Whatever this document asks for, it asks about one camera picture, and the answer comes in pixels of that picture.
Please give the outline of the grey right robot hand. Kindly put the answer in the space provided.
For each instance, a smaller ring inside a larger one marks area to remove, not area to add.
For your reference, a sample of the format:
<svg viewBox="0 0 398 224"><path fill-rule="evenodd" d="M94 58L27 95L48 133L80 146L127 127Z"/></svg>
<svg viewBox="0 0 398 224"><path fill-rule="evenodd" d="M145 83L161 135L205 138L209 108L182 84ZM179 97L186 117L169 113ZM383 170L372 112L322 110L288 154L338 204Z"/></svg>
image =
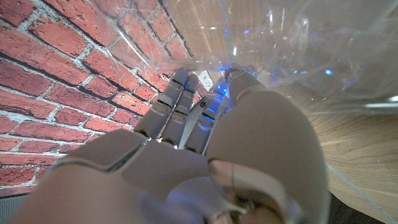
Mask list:
<svg viewBox="0 0 398 224"><path fill-rule="evenodd" d="M135 129L60 158L9 223L326 223L330 193L317 135L282 95L227 73L232 108L208 103L183 149L198 79L178 71Z"/></svg>

